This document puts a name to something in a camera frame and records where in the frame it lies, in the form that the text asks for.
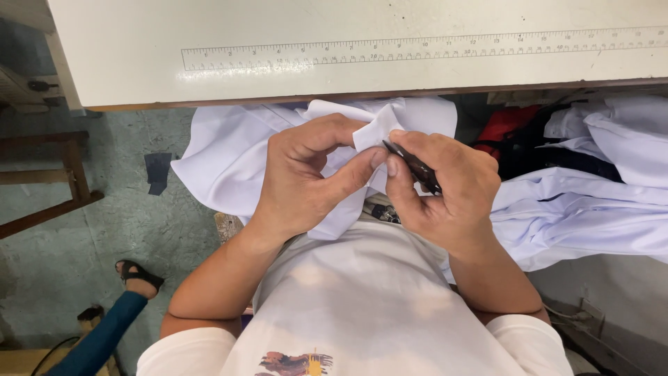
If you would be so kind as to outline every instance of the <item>red fabric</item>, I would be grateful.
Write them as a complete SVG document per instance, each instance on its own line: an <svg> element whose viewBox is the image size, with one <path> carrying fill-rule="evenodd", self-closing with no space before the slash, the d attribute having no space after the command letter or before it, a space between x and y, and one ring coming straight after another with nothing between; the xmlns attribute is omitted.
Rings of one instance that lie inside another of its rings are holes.
<svg viewBox="0 0 668 376"><path fill-rule="evenodd" d="M480 136L478 136L478 141L501 141L503 135L507 132L522 128L529 123L529 120L533 119L539 108L540 105L534 105L524 108L509 107L495 111L495 113L492 114L490 121L485 126L485 129L483 129ZM499 159L499 152L493 147L476 145L474 146L474 149L484 151L485 153L492 155L492 157Z"/></svg>

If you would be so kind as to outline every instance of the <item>hand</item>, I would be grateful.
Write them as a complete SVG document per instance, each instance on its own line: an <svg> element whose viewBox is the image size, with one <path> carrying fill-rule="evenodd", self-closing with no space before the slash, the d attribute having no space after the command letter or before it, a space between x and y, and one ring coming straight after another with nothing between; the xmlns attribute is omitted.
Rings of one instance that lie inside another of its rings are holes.
<svg viewBox="0 0 668 376"><path fill-rule="evenodd" d="M501 179L494 158L442 134L393 130L389 137L431 167L443 190L420 197L403 159L389 156L387 196L406 229L453 255L495 241L490 212Z"/></svg>
<svg viewBox="0 0 668 376"><path fill-rule="evenodd" d="M341 114L317 118L274 134L260 201L249 226L276 242L309 231L344 198L362 188L387 159L385 148L367 149L324 178L327 155L353 145L353 132L366 123Z"/></svg>

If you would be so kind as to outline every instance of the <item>forearm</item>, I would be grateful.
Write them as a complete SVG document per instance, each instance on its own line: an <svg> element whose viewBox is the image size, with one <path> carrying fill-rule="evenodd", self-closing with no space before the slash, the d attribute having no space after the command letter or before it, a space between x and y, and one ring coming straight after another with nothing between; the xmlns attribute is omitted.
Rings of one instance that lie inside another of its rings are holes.
<svg viewBox="0 0 668 376"><path fill-rule="evenodd" d="M542 301L524 272L491 232L450 252L450 268L469 307L492 314L534 314Z"/></svg>
<svg viewBox="0 0 668 376"><path fill-rule="evenodd" d="M178 318L239 317L284 240L249 223L197 267L176 289L168 312Z"/></svg>

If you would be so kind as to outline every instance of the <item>black sandal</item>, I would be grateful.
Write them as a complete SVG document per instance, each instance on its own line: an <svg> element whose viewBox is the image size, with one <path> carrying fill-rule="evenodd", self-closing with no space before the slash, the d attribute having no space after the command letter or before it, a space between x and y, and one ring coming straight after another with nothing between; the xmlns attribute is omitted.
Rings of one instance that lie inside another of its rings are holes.
<svg viewBox="0 0 668 376"><path fill-rule="evenodd" d="M156 288L156 292L160 291L160 287L165 282L164 278L155 276L147 272L146 269L142 268L141 265L130 260L118 260L114 264L114 269L116 269L116 266L118 265L119 262L123 263L123 266L121 267L121 280L123 280L123 283L125 283L129 279L137 278L139 280L147 281L148 283L153 285L153 287ZM130 272L130 268L133 266L137 268L137 272Z"/></svg>

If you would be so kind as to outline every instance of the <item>ruler markings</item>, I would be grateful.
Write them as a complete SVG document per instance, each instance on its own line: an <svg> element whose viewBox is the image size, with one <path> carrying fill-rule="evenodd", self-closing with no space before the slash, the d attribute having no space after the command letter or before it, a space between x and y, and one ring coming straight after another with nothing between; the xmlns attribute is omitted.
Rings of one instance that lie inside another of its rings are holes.
<svg viewBox="0 0 668 376"><path fill-rule="evenodd" d="M183 49L181 54L186 71L555 54L668 47L666 29L668 26L245 45Z"/></svg>

